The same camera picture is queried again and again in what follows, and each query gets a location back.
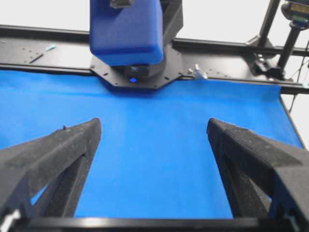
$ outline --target blue backdrop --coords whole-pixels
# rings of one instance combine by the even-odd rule
[[[0,148],[99,117],[77,217],[231,218],[208,120],[301,146],[279,96],[278,86],[195,80],[132,92],[94,76],[0,71]]]

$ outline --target screw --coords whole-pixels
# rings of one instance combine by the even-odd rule
[[[199,68],[199,64],[195,64],[195,70],[199,71],[200,68]]]
[[[192,69],[188,69],[188,74],[191,75],[193,73]]]
[[[207,76],[207,74],[205,72],[203,73],[203,78],[204,79],[208,79],[208,76]]]
[[[132,66],[132,67],[131,67],[131,71],[132,71],[132,72],[138,72],[138,71],[139,71],[139,69],[138,69],[138,67],[134,67],[134,66]]]

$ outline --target black metal frame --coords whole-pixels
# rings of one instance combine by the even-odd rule
[[[253,61],[253,54],[263,55],[278,55],[282,53],[283,47],[281,46],[269,46],[267,39],[271,24],[279,6],[279,0],[270,0],[266,17],[264,19],[261,31],[257,37],[256,44],[248,43],[227,43],[216,41],[199,41],[176,38],[173,40],[173,48],[180,51],[183,54],[183,66],[185,68],[193,67],[194,64],[203,66],[205,61],[198,63],[196,60],[189,61],[192,58],[192,54],[197,55],[226,55],[229,59],[233,54],[237,54],[238,57],[244,60],[249,60],[248,64]],[[21,70],[29,72],[45,72],[45,73],[66,73],[66,74],[78,74],[78,75],[95,75],[91,71],[90,60],[84,58],[89,55],[88,41],[89,33],[85,31],[70,31],[70,30],[57,30],[57,29],[38,29],[27,27],[13,27],[13,26],[0,26],[0,39],[5,41],[2,45],[22,48],[24,42],[29,45],[29,48],[33,49],[37,47],[42,49],[48,44],[56,43],[59,46],[73,46],[82,49],[79,53],[80,59],[83,60],[82,65],[78,66],[74,63],[70,63],[69,59],[72,55],[69,53],[62,54],[65,57],[65,64],[55,64],[52,61],[55,56],[50,56],[46,53],[47,60],[45,62],[25,63],[24,57],[20,58],[20,53],[0,53],[0,69],[4,70]],[[295,48],[293,51],[295,56],[309,56],[309,52],[303,48]],[[221,73],[220,65],[217,66],[217,71],[202,67],[202,70],[207,73],[209,79],[214,80],[226,80],[234,82],[244,82],[250,84],[261,85],[280,85],[282,86],[282,94],[309,94],[309,90],[303,88],[301,84],[291,83],[286,81],[272,81],[265,77],[254,78],[234,78],[230,75]],[[183,79],[192,79],[194,75],[192,73],[180,73]],[[293,120],[289,112],[287,111],[285,104],[282,105],[289,117],[297,135],[305,148],[305,145],[295,127]],[[84,179],[79,179],[81,176],[85,176],[84,162],[85,157],[80,156],[60,177],[56,178],[45,190],[44,194],[36,202],[35,215],[44,217],[72,217],[74,209],[77,204],[77,199],[81,189],[75,189],[80,186],[76,183],[84,183]],[[242,189],[250,193],[249,195],[241,194],[241,188],[238,189],[238,197],[245,203],[257,204],[255,208],[250,207],[250,204],[241,204],[241,201],[234,201],[231,203],[234,209],[235,216],[251,216],[251,217],[265,217],[270,208],[269,199],[266,194],[246,175],[234,170],[234,176],[230,177],[230,181],[242,179]],[[25,181],[20,185],[21,187],[27,186]],[[77,193],[76,197],[71,200],[71,194]],[[235,193],[235,189],[230,191],[230,195]],[[57,202],[56,205],[50,205],[50,202]],[[68,231],[292,231],[293,225],[289,219],[256,219],[256,218],[237,218],[234,220],[145,220],[145,219],[104,219],[104,218],[86,218],[86,219],[72,219],[72,218],[37,218],[32,220],[20,220],[18,221],[11,231],[28,231],[28,230],[58,230],[64,229]]]

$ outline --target metal bracket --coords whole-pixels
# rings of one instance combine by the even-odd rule
[[[110,6],[115,9],[131,7],[134,0],[110,0]]]
[[[256,35],[256,36],[254,36],[252,39],[248,40],[248,41],[246,42],[246,44],[247,44],[248,46],[257,47],[257,46],[259,45],[260,40],[261,40],[261,36]],[[266,39],[265,47],[274,48],[274,45],[271,43],[271,41],[269,40],[269,38]]]
[[[233,79],[232,76],[215,69],[203,69],[199,64],[195,65],[195,69],[188,69],[187,72],[180,79]]]
[[[139,66],[131,66],[131,68],[136,68],[138,71]],[[164,60],[157,65],[150,65],[149,76],[144,78],[139,74],[134,77],[133,71],[128,72],[125,67],[111,67],[95,56],[92,58],[90,69],[114,87],[155,90],[183,75],[183,59],[180,52],[168,45]]]
[[[72,217],[100,139],[100,120],[93,119],[1,150],[0,220],[12,220],[16,209],[22,218]],[[47,185],[33,207],[30,198]]]
[[[32,48],[20,48],[20,51],[18,51],[18,56],[15,57],[14,63],[21,63],[21,64],[32,64],[38,59],[40,59],[43,56],[42,51],[35,48],[33,50]]]
[[[255,54],[255,62],[251,67],[254,75],[264,74],[268,78],[275,78],[282,81],[292,81],[292,79],[285,79],[285,71],[279,67],[271,58],[264,57],[262,54]]]
[[[308,151],[214,118],[207,133],[235,217],[296,218],[308,231]]]

